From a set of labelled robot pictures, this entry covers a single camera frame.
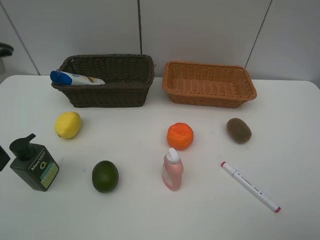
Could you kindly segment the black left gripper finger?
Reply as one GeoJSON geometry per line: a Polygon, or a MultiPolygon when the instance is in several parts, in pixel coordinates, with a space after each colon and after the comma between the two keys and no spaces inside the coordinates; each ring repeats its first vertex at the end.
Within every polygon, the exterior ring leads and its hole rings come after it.
{"type": "Polygon", "coordinates": [[[6,165],[11,160],[10,156],[6,151],[0,146],[0,172],[6,167],[6,165]]]}

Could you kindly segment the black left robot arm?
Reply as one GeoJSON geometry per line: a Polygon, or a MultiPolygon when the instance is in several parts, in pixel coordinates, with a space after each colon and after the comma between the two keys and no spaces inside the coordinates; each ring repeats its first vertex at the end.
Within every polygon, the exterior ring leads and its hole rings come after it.
{"type": "MultiPolygon", "coordinates": [[[[0,43],[0,57],[8,57],[13,54],[14,48],[6,43],[0,43]]],[[[6,151],[0,146],[0,171],[2,171],[5,166],[10,161],[9,155],[6,153],[6,151]]]]}

